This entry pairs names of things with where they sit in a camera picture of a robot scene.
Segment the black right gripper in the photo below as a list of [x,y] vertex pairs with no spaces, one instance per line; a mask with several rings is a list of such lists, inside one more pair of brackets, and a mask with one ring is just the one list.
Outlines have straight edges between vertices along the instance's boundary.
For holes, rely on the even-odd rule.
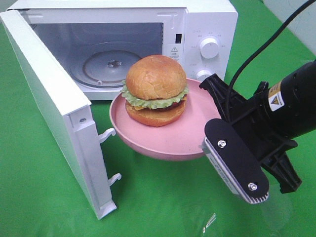
[[235,90],[228,94],[229,86],[217,74],[199,84],[213,98],[221,119],[233,123],[261,166],[276,178],[280,192],[292,193],[302,183],[286,153],[297,146],[298,87],[288,81],[267,86],[261,82],[246,100]]

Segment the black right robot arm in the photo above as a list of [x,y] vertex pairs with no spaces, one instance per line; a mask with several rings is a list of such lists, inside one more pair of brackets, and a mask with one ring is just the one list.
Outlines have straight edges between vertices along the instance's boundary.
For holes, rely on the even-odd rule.
[[279,83],[259,84],[245,99],[217,75],[200,88],[213,98],[219,118],[204,128],[206,143],[215,155],[214,166],[238,193],[261,198],[268,193],[266,172],[279,182],[282,193],[294,192],[301,179],[287,151],[295,138],[316,128],[316,64],[309,62]]

